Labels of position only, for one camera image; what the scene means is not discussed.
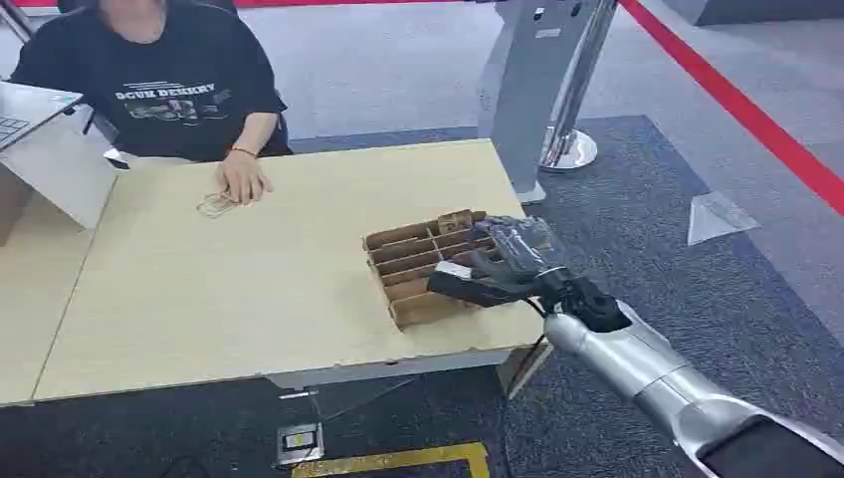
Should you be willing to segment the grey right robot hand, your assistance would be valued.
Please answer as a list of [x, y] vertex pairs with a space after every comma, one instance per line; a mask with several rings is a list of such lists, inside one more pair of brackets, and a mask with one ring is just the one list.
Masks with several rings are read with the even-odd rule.
[[539, 299], [553, 307], [577, 294], [566, 247], [540, 217], [488, 216], [470, 227], [470, 241], [490, 239], [491, 252], [471, 249], [470, 264], [441, 261], [427, 290], [483, 308]]

